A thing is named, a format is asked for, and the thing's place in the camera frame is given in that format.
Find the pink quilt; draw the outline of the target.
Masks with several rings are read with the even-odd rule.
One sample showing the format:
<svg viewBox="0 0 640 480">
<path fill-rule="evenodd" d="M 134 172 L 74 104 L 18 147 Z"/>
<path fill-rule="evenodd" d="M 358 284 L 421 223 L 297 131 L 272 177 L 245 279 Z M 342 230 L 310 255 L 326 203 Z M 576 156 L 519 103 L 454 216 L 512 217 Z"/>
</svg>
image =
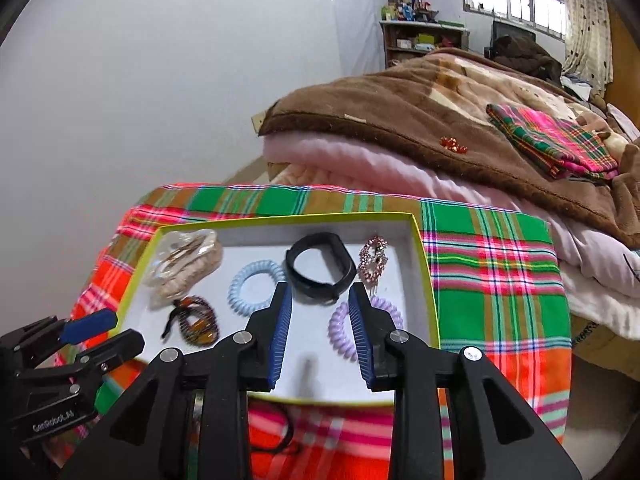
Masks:
<svg viewBox="0 0 640 480">
<path fill-rule="evenodd" d="M 517 210 L 549 223 L 559 260 L 585 278 L 637 298 L 639 255 L 600 231 L 541 209 L 485 185 L 426 169 L 385 148 L 332 134 L 276 133 L 264 139 L 264 157 L 273 164 L 292 164 L 297 170 L 323 170 L 338 186 L 395 193 L 488 207 Z"/>
</svg>

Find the orange wooden wardrobe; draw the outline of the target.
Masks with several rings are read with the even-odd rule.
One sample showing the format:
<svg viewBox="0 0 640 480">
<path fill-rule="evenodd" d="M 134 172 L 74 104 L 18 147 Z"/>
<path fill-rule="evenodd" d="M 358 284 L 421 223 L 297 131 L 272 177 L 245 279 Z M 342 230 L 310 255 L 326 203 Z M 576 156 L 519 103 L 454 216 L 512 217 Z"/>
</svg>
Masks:
<svg viewBox="0 0 640 480">
<path fill-rule="evenodd" d="M 639 49 L 620 14 L 608 4 L 611 21 L 613 81 L 606 87 L 606 102 L 614 104 L 639 125 Z"/>
</svg>

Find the pearl gold hair claw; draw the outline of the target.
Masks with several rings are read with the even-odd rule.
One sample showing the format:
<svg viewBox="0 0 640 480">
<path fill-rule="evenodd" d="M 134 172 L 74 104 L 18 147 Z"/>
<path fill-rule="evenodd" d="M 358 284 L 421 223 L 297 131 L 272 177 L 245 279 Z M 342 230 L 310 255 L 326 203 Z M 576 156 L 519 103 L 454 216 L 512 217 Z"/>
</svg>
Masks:
<svg viewBox="0 0 640 480">
<path fill-rule="evenodd" d="M 195 284 L 218 270 L 222 258 L 224 246 L 212 229 L 169 232 L 144 274 L 150 308 L 168 307 L 185 297 Z"/>
</svg>

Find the plaid red green cloth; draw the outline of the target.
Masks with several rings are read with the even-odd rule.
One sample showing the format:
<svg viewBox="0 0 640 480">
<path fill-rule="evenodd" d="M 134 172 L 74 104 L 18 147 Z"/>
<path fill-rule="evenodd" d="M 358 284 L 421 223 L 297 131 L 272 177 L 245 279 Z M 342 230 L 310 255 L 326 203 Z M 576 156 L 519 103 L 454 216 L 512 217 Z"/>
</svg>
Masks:
<svg viewBox="0 0 640 480">
<path fill-rule="evenodd" d="M 100 252 L 70 314 L 117 309 L 160 226 L 189 221 L 401 211 L 416 218 L 430 267 L 442 348 L 483 350 L 557 438 L 570 398 L 570 314 L 548 226 L 516 210 L 335 186 L 176 183 L 132 206 Z M 258 479 L 383 479 L 386 408 L 250 408 Z"/>
</svg>

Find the window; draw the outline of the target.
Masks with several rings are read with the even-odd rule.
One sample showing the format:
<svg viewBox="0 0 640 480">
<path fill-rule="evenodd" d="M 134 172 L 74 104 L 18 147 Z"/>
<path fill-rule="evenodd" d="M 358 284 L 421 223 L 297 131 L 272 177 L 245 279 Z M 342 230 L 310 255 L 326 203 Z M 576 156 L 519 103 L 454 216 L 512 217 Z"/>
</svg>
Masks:
<svg viewBox="0 0 640 480">
<path fill-rule="evenodd" d="M 463 0 L 463 10 L 525 25 L 562 41 L 566 38 L 565 0 Z"/>
</svg>

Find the small red hair clip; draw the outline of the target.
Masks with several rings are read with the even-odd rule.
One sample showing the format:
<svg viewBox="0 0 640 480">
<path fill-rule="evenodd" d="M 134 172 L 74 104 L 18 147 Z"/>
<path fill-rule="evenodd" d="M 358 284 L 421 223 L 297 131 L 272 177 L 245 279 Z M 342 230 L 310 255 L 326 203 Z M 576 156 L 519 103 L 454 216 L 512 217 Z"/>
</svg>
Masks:
<svg viewBox="0 0 640 480">
<path fill-rule="evenodd" d="M 440 139 L 440 145 L 453 153 L 466 154 L 468 152 L 468 148 L 453 136 L 443 136 Z"/>
</svg>

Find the wall outlet plate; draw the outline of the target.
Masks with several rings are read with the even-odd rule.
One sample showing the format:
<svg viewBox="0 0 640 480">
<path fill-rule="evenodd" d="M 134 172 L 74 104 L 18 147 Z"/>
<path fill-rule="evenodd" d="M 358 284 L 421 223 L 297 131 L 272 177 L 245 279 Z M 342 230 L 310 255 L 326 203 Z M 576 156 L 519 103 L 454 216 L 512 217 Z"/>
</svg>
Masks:
<svg viewBox="0 0 640 480">
<path fill-rule="evenodd" d="M 266 116 L 267 116 L 267 112 L 265 110 L 263 110 L 262 112 L 259 112 L 259 113 L 253 115 L 250 118 L 250 120 L 252 121 L 252 126 L 253 126 L 254 131 L 255 131 L 256 134 L 260 133 L 260 129 L 262 128 L 262 125 L 264 124 Z"/>
</svg>

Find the brown fleece blanket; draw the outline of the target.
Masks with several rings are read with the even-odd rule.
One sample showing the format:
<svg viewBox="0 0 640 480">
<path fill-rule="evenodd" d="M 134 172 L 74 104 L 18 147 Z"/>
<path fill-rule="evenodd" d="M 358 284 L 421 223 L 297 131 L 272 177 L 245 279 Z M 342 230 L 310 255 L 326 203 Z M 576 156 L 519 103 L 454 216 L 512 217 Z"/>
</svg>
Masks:
<svg viewBox="0 0 640 480">
<path fill-rule="evenodd" d="M 298 89 L 275 102 L 259 135 L 333 134 L 385 148 L 450 177 L 486 185 L 639 246 L 639 155 L 631 150 L 611 183 L 554 180 L 491 125 L 489 103 L 576 117 L 585 107 L 539 79 L 459 49 L 440 49 L 384 72 Z M 440 145 L 453 136 L 468 148 Z"/>
</svg>

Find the dark wooden shelf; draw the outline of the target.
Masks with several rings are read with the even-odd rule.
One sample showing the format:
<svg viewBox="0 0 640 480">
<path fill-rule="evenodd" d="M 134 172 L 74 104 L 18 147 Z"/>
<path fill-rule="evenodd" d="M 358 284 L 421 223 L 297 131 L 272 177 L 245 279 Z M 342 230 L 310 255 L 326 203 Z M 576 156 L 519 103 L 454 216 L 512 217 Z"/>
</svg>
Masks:
<svg viewBox="0 0 640 480">
<path fill-rule="evenodd" d="M 470 31 L 462 26 L 418 21 L 380 21 L 380 26 L 386 67 L 441 48 L 469 49 Z"/>
</svg>

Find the rhinestone hair clip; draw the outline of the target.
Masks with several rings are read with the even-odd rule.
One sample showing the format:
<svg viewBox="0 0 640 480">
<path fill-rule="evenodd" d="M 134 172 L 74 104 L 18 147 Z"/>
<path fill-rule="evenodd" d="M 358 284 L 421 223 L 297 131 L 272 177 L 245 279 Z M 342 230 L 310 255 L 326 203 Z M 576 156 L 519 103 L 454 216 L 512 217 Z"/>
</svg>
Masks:
<svg viewBox="0 0 640 480">
<path fill-rule="evenodd" d="M 372 235 L 359 252 L 358 276 L 367 288 L 378 287 L 378 282 L 388 263 L 387 242 L 378 234 Z"/>
</svg>

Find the dark clothes pile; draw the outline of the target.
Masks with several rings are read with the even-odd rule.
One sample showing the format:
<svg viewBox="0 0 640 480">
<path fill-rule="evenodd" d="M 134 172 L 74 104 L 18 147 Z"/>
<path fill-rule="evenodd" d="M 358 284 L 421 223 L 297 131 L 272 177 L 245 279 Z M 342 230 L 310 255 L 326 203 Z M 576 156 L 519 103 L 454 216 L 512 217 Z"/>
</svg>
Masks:
<svg viewBox="0 0 640 480">
<path fill-rule="evenodd" d="M 490 45 L 485 56 L 491 61 L 517 70 L 525 75 L 561 85 L 562 65 L 536 41 L 529 30 L 493 21 Z"/>
</svg>

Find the yellow-green shallow box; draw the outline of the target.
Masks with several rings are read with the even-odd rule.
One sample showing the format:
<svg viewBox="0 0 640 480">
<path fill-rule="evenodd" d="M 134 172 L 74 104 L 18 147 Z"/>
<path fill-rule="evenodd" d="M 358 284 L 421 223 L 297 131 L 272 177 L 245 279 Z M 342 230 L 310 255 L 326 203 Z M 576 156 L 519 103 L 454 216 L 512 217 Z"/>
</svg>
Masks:
<svg viewBox="0 0 640 480">
<path fill-rule="evenodd" d="M 163 226 L 117 318 L 143 338 L 144 362 L 295 404 L 390 405 L 386 339 L 439 344 L 420 231 L 403 212 Z"/>
</svg>

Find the floral curtain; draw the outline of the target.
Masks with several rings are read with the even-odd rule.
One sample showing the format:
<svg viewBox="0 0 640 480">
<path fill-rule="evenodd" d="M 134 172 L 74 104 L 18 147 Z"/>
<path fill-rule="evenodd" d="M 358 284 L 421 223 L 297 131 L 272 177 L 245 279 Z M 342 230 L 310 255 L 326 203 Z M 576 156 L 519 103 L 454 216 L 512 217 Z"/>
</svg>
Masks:
<svg viewBox="0 0 640 480">
<path fill-rule="evenodd" d="M 564 73 L 599 93 L 613 81 L 611 20 L 606 0 L 565 0 L 567 33 Z"/>
</svg>

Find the white patterned bedding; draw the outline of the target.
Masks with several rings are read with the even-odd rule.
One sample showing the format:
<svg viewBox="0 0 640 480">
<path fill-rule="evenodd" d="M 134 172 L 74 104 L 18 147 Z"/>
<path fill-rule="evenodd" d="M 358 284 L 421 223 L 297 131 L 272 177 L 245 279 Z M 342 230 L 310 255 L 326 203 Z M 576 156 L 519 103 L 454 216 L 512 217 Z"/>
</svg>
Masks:
<svg viewBox="0 0 640 480">
<path fill-rule="evenodd" d="M 604 287 L 565 262 L 560 262 L 560 273 L 570 312 L 625 339 L 639 339 L 638 298 Z"/>
</svg>

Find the black wrist band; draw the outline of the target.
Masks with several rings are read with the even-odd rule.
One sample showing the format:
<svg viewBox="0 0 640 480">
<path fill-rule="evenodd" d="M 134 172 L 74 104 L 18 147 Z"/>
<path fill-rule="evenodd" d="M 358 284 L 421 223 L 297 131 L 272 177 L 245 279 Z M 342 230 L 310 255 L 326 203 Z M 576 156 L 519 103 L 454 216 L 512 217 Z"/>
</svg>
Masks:
<svg viewBox="0 0 640 480">
<path fill-rule="evenodd" d="M 341 237 L 308 234 L 288 248 L 286 273 L 294 288 L 319 304 L 335 304 L 356 278 L 356 266 Z"/>
</svg>

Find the folded plaid cloth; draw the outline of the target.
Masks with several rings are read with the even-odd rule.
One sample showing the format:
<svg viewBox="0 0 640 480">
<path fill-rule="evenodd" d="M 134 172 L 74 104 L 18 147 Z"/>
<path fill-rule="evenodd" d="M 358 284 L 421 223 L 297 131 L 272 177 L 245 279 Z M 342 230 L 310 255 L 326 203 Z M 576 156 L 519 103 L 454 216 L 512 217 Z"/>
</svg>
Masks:
<svg viewBox="0 0 640 480">
<path fill-rule="evenodd" d="M 597 133 L 525 106 L 488 104 L 491 123 L 552 179 L 609 181 L 618 162 Z"/>
</svg>

